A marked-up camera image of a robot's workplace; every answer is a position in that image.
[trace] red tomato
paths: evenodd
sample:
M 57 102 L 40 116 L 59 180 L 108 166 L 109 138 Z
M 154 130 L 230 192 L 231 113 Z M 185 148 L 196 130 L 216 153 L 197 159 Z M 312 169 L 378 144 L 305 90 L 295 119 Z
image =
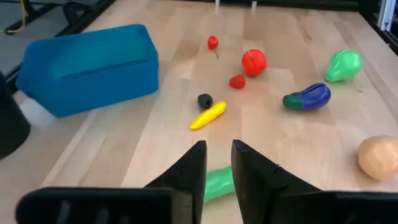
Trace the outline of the red tomato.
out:
M 248 50 L 243 54 L 242 67 L 247 75 L 260 75 L 267 68 L 266 56 L 257 49 Z
M 236 75 L 229 80 L 229 85 L 233 88 L 243 88 L 246 84 L 244 75 Z
M 218 46 L 218 39 L 215 36 L 210 36 L 207 40 L 207 47 L 210 50 L 216 49 Z

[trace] eggplant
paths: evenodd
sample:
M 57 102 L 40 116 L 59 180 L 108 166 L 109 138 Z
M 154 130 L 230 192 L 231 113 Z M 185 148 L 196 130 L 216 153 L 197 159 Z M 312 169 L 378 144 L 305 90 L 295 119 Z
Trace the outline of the eggplant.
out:
M 301 92 L 285 95 L 282 102 L 285 107 L 293 110 L 315 110 L 325 106 L 330 97 L 329 87 L 316 83 Z

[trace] wooden tabletop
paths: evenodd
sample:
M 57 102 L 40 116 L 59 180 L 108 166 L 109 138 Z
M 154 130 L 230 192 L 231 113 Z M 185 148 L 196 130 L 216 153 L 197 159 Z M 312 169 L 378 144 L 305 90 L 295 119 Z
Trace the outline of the wooden tabletop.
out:
M 398 136 L 398 58 L 356 12 L 221 6 L 183 1 L 118 0 L 88 30 L 142 23 L 159 52 L 157 93 L 56 119 L 16 94 L 32 132 L 0 161 L 0 217 L 14 223 L 17 201 L 39 187 L 142 187 L 198 140 L 208 146 L 208 170 L 231 164 L 241 139 L 286 170 L 324 190 L 398 191 L 397 179 L 376 181 L 358 168 L 359 143 L 373 135 Z M 220 40 L 219 59 L 206 40 Z M 242 73 L 248 49 L 263 51 L 268 69 L 228 85 Z M 331 56 L 351 49 L 363 58 L 354 79 L 329 85 L 320 110 L 288 111 L 282 97 L 323 82 Z M 198 131 L 197 96 L 209 93 L 227 110 Z M 235 195 L 204 207 L 203 223 L 241 223 Z

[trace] toy banana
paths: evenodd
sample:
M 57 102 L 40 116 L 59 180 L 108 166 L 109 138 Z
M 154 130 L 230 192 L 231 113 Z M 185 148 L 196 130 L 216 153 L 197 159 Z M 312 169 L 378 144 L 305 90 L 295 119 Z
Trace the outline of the toy banana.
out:
M 200 114 L 190 126 L 191 130 L 196 130 L 204 125 L 208 124 L 210 121 L 213 121 L 218 115 L 222 114 L 226 109 L 226 103 L 224 101 L 218 102 L 213 105 L 211 108 L 205 110 L 202 114 Z

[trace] blue plastic bin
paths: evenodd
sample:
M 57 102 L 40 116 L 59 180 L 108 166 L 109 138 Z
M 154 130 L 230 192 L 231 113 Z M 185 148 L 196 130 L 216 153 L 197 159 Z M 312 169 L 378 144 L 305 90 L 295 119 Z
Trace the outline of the blue plastic bin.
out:
M 39 40 L 26 49 L 17 86 L 67 116 L 155 92 L 157 51 L 140 24 Z

